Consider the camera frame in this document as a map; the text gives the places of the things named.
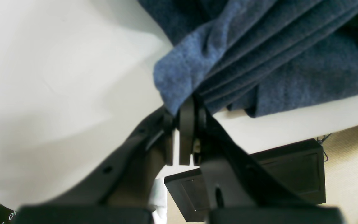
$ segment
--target black cable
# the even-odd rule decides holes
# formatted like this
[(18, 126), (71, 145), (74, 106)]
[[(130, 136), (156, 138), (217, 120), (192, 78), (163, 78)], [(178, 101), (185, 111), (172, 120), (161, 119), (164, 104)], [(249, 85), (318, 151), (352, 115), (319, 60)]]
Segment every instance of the black cable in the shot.
[[(320, 140), (318, 137), (317, 137), (317, 142), (321, 145), (325, 142), (325, 140), (328, 139), (328, 137), (330, 136), (331, 134), (328, 134), (328, 135), (324, 135), (323, 138)], [(327, 162), (329, 160), (328, 158), (328, 155), (327, 153), (325, 152), (324, 148), (323, 148), (323, 152), (324, 152), (324, 155), (326, 157), (326, 159), (324, 160), (324, 163)]]

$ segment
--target white surface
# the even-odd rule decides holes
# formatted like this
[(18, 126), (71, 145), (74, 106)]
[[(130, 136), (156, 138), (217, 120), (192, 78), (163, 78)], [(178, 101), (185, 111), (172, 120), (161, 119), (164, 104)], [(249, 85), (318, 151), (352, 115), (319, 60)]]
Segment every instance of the white surface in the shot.
[[(135, 0), (0, 0), (0, 203), (48, 200), (117, 148), (162, 105), (152, 68), (171, 48)], [(244, 115), (215, 117), (253, 153), (358, 125), (358, 96)]]
[(167, 223), (168, 189), (164, 179), (156, 179), (150, 194), (149, 204), (155, 208), (152, 213), (154, 224)]

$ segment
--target hole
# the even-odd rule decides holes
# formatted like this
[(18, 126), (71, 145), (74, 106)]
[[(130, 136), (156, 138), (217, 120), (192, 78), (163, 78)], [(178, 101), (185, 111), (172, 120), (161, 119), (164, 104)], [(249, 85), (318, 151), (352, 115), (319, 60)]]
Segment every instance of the hole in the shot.
[(247, 170), (248, 170), (250, 177), (253, 177), (253, 178), (257, 177), (258, 172), (256, 171), (255, 167), (248, 165)]
[(106, 167), (106, 168), (103, 169), (103, 173), (105, 173), (105, 174), (111, 173), (111, 171), (112, 171), (112, 167), (111, 167), (111, 166), (108, 166), (108, 167)]
[(217, 187), (215, 190), (215, 197), (216, 197), (216, 204), (218, 205), (218, 208), (223, 208), (224, 207), (223, 195), (219, 187)]

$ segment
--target beige carpet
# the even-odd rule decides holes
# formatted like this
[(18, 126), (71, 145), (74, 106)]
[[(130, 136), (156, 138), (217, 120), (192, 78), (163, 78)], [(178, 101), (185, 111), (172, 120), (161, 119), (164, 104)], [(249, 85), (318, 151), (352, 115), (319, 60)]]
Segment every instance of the beige carpet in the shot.
[[(326, 205), (339, 206), (349, 224), (358, 224), (358, 126), (334, 133), (324, 144)], [(186, 223), (168, 196), (168, 224)]]

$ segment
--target folded blue towel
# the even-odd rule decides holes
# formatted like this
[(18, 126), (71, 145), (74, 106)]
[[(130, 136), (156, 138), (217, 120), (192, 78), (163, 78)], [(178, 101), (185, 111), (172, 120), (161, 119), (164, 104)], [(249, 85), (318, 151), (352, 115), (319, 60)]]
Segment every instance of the folded blue towel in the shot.
[(139, 2), (175, 46), (154, 68), (172, 114), (194, 92), (253, 117), (358, 94), (358, 37), (338, 30), (358, 0)]

